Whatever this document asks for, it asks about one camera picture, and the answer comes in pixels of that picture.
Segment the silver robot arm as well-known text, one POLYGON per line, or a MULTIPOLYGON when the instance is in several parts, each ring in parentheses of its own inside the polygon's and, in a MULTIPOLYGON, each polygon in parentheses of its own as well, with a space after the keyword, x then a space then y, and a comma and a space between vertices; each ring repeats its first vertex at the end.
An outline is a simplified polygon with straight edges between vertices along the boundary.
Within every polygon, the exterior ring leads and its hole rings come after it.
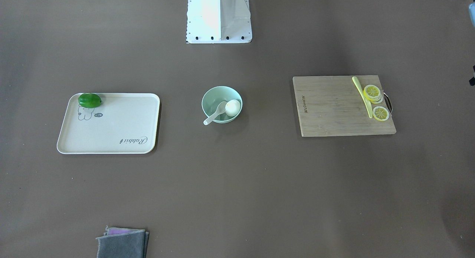
POLYGON ((468 6, 468 11, 469 11, 471 23, 475 27, 475 2, 471 3, 468 6))

